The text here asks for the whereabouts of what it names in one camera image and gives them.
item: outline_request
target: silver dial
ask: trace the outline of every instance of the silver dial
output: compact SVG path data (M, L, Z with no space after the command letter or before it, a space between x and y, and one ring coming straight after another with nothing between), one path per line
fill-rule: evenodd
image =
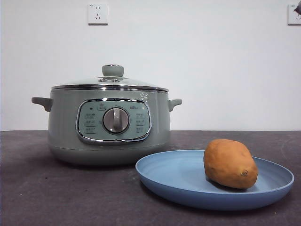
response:
M111 108L103 116L104 127L112 133L120 133L127 129L129 118L121 108Z

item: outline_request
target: chrome trim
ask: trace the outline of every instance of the chrome trim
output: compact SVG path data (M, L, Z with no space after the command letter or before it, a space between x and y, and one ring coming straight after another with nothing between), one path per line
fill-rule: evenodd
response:
M81 85L61 85L53 86L51 89L80 89L80 90L90 90L91 88L114 88L114 89L140 89L140 90L154 90L168 92L168 89L161 87L151 87L151 86L135 86L135 85L97 85L97 84L81 84Z
M121 65L105 65L105 66L111 66L111 67L122 67Z
M143 103L146 108L147 108L147 111L148 111L148 115L149 115L149 120L150 120L150 127L148 129L148 131L141 137L137 137L137 138L134 138L134 139L123 139L123 140L100 140L100 139L92 139L92 138L88 138L86 136L84 136L80 130L79 130L79 113L81 111L81 108L82 106L87 103L87 102L91 102L91 101L131 101L131 102L140 102L140 103ZM89 100L85 100L84 102L82 102L80 105L79 105L79 109L77 111L77 116L76 116L76 132L77 132L77 135L79 136L80 140L85 142L85 143L88 143L88 144L92 144L92 145L95 145L95 144L102 144L102 145L106 145L106 144L126 144L128 142L134 142L134 141L142 141L144 139L146 139L151 131L151 128L152 128L152 123L151 123L151 112L150 112L150 108L149 106L142 100L136 100L136 99L127 99L127 98L100 98L100 99L89 99Z

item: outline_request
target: gray countertop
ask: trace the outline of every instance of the gray countertop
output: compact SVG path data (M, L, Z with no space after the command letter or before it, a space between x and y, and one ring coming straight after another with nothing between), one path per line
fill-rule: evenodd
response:
M6 131L1 132L1 225L301 225L301 131L172 131L170 150L204 150L215 138L240 141L253 156L287 167L295 176L291 191L256 210L194 209L153 194L134 164L64 163L51 155L46 131Z

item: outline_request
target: stainless steel rim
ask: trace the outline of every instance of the stainless steel rim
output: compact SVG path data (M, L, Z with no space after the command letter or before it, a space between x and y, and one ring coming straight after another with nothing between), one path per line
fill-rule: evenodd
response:
M82 84L82 85L61 85L53 86L51 89L72 89L72 90L91 90L91 89L102 89L102 90L126 90L126 91L135 91L135 90L154 90L167 92L168 89L161 87L151 87L151 86L135 86L135 85L97 85L97 84Z

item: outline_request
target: electrical socket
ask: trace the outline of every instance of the electrical socket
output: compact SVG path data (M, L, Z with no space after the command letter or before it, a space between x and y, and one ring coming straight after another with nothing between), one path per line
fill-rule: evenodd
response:
M89 4L88 5L88 24L108 24L108 5Z
M288 25L301 25L301 15L294 11L297 5L288 5L287 7L287 24Z

